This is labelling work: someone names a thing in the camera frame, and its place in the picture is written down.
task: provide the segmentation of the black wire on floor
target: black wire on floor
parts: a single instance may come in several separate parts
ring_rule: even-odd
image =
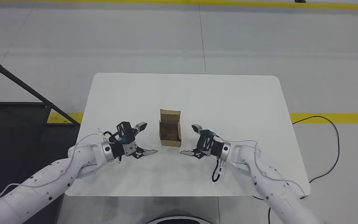
[[[311,119],[311,118],[322,118],[324,120],[327,120],[328,122],[330,122],[330,124],[333,125],[333,127],[335,128],[335,131],[336,131],[336,134],[337,134],[337,148],[338,148],[338,154],[337,154],[337,159],[336,159],[336,162],[335,164],[333,164],[332,168],[330,170],[328,170],[325,174],[322,174],[321,176],[317,176],[316,178],[313,178],[312,180],[309,181],[309,183],[312,183],[314,180],[317,180],[319,178],[322,178],[324,176],[326,176],[327,174],[329,174],[337,165],[338,163],[338,160],[340,159],[340,154],[341,154],[341,144],[340,144],[340,134],[338,133],[338,129],[337,127],[335,126],[335,124],[329,120],[328,118],[324,117],[324,116],[320,116],[320,115],[315,115],[315,116],[309,116],[307,118],[304,118],[302,120],[298,120],[296,122],[293,122],[293,124],[297,124],[297,123],[300,123],[300,122],[303,122],[304,120],[308,120],[308,119]],[[267,219],[268,219],[268,224],[271,224],[271,219],[270,219],[270,213],[271,213],[271,208],[268,209],[268,216],[267,216]]]
[[[268,214],[267,214],[268,224],[271,224],[270,215],[271,215],[271,208],[268,209]]]

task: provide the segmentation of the black mat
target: black mat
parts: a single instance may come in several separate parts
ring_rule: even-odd
[[[21,183],[51,162],[67,158],[79,127],[46,124],[50,109],[43,103],[0,102],[0,189]],[[56,222],[62,197],[34,215],[29,223]]]

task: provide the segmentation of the yellow line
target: yellow line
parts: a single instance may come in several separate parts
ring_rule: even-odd
[[[68,115],[70,115],[76,121],[80,123],[82,122],[83,113],[68,113]],[[326,118],[337,124],[358,124],[358,114],[354,113],[290,113],[292,122],[314,115],[325,116]],[[70,121],[68,121],[66,118],[64,118],[58,113],[51,113],[47,122],[55,124],[70,123]],[[302,123],[320,124],[328,123],[328,121],[321,118],[312,118],[309,120],[305,120]]]
[[[61,2],[61,3],[147,3],[147,4],[206,4],[215,6],[285,7],[285,8],[321,8],[358,10],[353,3],[295,3],[235,0],[0,0],[0,2]]]
[[[81,123],[83,118],[83,113],[68,113],[68,115],[73,118],[75,121]],[[51,113],[49,119],[47,120],[48,124],[70,124],[71,122],[65,117],[58,113]]]
[[[291,121],[296,122],[298,120],[307,118],[309,116],[320,115],[328,118],[333,123],[336,124],[357,124],[358,123],[358,114],[354,113],[290,113]],[[328,121],[322,118],[311,118],[305,120],[301,123],[310,123],[310,124],[317,124],[317,123],[328,123]]]

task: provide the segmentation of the brown box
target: brown box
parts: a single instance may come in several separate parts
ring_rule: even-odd
[[[159,137],[163,146],[181,146],[180,111],[161,109]]]

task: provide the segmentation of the floor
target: floor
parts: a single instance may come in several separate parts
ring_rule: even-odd
[[[83,112],[98,72],[274,75],[291,113],[356,113],[356,11],[146,4],[0,4],[0,64],[66,112]],[[36,101],[0,76],[0,101]],[[330,223],[356,223],[356,124],[305,203]],[[328,124],[297,124],[310,178],[337,155]],[[145,223],[190,213],[213,223],[267,223],[241,198],[65,197],[58,223]],[[280,223],[272,214],[271,223]]]

